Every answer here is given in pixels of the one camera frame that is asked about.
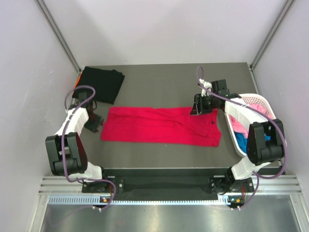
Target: laundry basket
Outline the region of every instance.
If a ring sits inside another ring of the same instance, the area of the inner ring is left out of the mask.
[[[266,115],[270,114],[272,119],[276,118],[275,115],[274,115],[274,112],[272,111],[272,109],[271,109],[271,107],[268,103],[268,101],[264,97],[262,97],[261,95],[253,94],[253,93],[246,93],[246,94],[240,94],[240,96],[242,97],[244,102],[247,103],[247,104],[261,104],[265,109],[267,109]],[[231,123],[230,117],[226,113],[225,113],[225,118],[226,118],[228,130],[230,131],[232,141],[233,141],[233,145],[236,149],[237,154],[239,154],[241,157],[246,156],[247,154],[244,153],[240,149],[240,147],[238,146],[236,136],[235,136],[233,128],[232,128],[232,123]]]

